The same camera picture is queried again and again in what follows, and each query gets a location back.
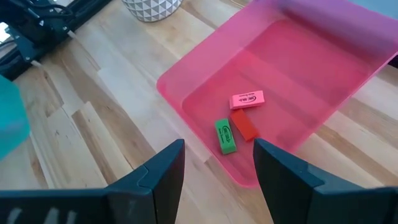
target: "white planter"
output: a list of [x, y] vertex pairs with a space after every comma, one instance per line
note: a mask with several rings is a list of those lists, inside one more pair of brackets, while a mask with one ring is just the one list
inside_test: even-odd
[[155, 22], [175, 12], [183, 0], [122, 0], [131, 14], [143, 22]]

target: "wood grain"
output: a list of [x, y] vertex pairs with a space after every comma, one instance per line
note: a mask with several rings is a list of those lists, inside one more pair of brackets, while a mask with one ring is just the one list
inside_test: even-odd
[[[272, 223], [261, 191], [236, 185], [155, 89], [247, 2], [185, 0], [169, 18], [145, 24], [113, 0], [42, 68], [16, 80], [32, 132], [0, 161], [0, 189], [104, 187], [184, 138], [177, 223]], [[397, 98], [398, 70], [387, 66], [296, 155], [363, 187], [398, 185]]]

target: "cable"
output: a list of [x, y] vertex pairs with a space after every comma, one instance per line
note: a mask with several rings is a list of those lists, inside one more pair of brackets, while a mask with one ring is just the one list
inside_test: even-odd
[[5, 65], [0, 65], [0, 72], [9, 70], [12, 66], [14, 66], [16, 63], [18, 63], [18, 61], [20, 61], [20, 60], [22, 60], [22, 57], [20, 55], [18, 55], [17, 57], [12, 59], [9, 63], [7, 63]]
[[91, 0], [90, 4], [87, 4], [83, 9], [80, 9], [78, 12], [76, 12], [76, 17], [83, 16], [91, 7], [95, 4], [97, 4], [98, 0]]
[[43, 20], [43, 19], [65, 19], [65, 18], [73, 18], [75, 15], [64, 15], [64, 14], [58, 14], [58, 15], [48, 15], [48, 16], [40, 16], [37, 18], [38, 21]]
[[8, 44], [14, 43], [15, 40], [8, 40], [0, 43], [0, 49]]
[[25, 0], [30, 6], [35, 7], [37, 9], [61, 9], [65, 12], [68, 12], [69, 15], [73, 15], [72, 10], [70, 10], [69, 8], [65, 7], [65, 6], [61, 6], [59, 4], [47, 4], [47, 5], [43, 5], [43, 6], [39, 6], [36, 4], [33, 4], [31, 1], [29, 0]]

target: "pink tray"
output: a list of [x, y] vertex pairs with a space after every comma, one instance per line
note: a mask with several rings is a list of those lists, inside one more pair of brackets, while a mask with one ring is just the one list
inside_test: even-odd
[[232, 131], [222, 155], [214, 123], [231, 95], [263, 90], [247, 109], [262, 138], [303, 143], [398, 52], [398, 21], [345, 0], [253, 0], [163, 74], [157, 89], [244, 187], [258, 185], [252, 142]]

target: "black metal frame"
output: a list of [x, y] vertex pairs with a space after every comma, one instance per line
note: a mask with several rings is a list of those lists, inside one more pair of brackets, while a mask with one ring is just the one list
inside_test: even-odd
[[18, 47], [15, 47], [8, 54], [0, 58], [0, 65], [6, 66], [2, 71], [2, 75], [11, 81], [15, 80], [32, 66], [30, 63], [31, 60], [40, 60], [45, 54], [53, 51], [57, 45], [68, 39], [68, 35], [66, 35], [68, 31], [76, 31], [110, 1], [112, 0], [74, 0], [71, 2], [68, 8], [74, 12], [75, 18], [65, 23], [67, 29], [64, 30], [64, 35], [59, 35], [56, 41], [47, 44], [45, 48], [35, 52], [35, 57], [28, 60], [22, 56]]

